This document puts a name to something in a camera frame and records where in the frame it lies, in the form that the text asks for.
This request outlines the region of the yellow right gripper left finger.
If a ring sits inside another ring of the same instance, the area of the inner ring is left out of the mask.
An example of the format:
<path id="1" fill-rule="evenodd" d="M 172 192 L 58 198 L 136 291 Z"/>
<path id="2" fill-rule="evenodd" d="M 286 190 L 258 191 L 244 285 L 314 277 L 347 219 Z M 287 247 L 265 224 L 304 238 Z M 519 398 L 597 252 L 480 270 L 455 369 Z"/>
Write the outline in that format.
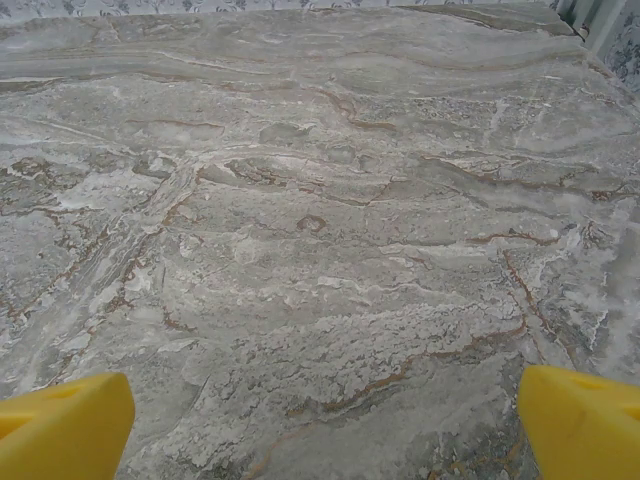
<path id="1" fill-rule="evenodd" d="M 127 377 L 102 373 L 1 401 L 3 479 L 112 479 L 135 418 Z"/>

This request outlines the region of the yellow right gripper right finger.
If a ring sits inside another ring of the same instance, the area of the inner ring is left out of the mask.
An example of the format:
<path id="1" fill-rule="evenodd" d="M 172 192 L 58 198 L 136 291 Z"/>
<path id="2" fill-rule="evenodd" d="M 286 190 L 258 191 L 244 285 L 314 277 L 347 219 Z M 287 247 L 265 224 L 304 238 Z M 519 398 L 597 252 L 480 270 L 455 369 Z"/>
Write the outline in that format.
<path id="1" fill-rule="evenodd" d="M 517 411 L 544 479 L 639 477 L 638 386 L 529 366 Z"/>

